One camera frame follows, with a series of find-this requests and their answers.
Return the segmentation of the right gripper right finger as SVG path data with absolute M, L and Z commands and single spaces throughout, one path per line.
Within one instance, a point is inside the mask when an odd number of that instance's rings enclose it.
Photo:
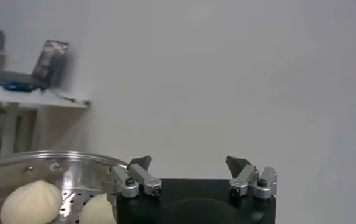
M 261 200 L 277 196 L 277 172 L 274 168 L 265 167 L 260 173 L 247 159 L 227 156 L 225 161 L 232 175 L 229 181 L 231 196 L 244 197 L 249 189 Z

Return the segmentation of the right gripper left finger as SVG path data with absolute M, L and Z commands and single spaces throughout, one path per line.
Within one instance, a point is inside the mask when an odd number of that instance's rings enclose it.
M 151 163 L 151 156 L 133 158 L 128 165 L 116 165 L 109 168 L 110 183 L 108 184 L 108 201 L 112 205 L 113 213 L 117 212 L 117 198 L 135 198 L 143 188 L 143 193 L 152 197 L 159 197 L 162 194 L 162 180 L 153 177 L 148 168 Z

